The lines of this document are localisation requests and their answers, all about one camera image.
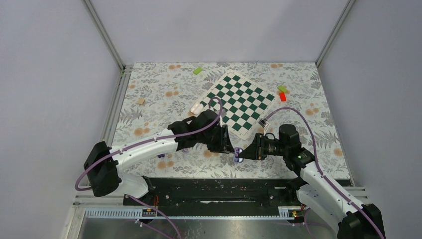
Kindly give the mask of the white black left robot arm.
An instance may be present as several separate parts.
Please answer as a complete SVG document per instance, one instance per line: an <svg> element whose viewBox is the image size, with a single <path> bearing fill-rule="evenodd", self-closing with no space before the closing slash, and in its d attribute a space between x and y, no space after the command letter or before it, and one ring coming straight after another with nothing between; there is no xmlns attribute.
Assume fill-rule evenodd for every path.
<svg viewBox="0 0 422 239"><path fill-rule="evenodd" d="M93 146L84 163L84 175L95 197L113 192L134 196L141 204L154 200L154 192L145 176L133 176L126 169L155 156L206 145L210 152L234 153L228 126L212 110L175 121L159 133L131 144L108 146L101 141Z"/></svg>

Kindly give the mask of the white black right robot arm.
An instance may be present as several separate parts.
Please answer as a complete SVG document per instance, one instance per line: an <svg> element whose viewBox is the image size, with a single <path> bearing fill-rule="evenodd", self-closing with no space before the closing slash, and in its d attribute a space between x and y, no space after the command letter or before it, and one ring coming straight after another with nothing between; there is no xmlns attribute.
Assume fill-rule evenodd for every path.
<svg viewBox="0 0 422 239"><path fill-rule="evenodd" d="M238 152L242 159L264 160L280 156L297 177L285 192L288 203L302 203L323 219L339 239L383 239L382 215L374 204L364 204L317 164L317 157L302 147L291 124L279 127L279 136L257 133L254 141Z"/></svg>

